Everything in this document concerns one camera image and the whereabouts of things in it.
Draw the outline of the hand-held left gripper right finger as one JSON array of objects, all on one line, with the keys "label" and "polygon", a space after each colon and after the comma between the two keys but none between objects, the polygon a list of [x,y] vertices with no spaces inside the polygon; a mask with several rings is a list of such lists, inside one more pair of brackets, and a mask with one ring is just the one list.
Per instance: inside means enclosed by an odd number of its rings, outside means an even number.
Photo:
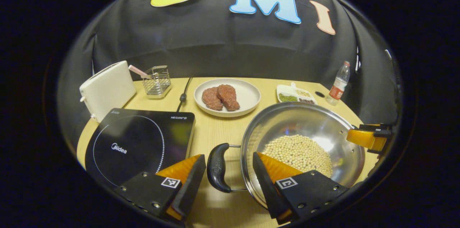
[{"label": "hand-held left gripper right finger", "polygon": [[349,190],[319,171],[301,172],[260,152],[253,153],[253,169],[268,211],[279,224],[314,218]]}]

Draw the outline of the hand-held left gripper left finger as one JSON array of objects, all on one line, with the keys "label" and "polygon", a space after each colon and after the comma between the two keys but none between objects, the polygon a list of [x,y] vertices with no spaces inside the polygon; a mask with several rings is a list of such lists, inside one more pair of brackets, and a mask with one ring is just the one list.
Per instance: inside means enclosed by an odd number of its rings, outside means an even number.
[{"label": "hand-held left gripper left finger", "polygon": [[156,218],[184,222],[205,170],[205,156],[198,154],[155,174],[140,172],[118,186],[117,194]]}]

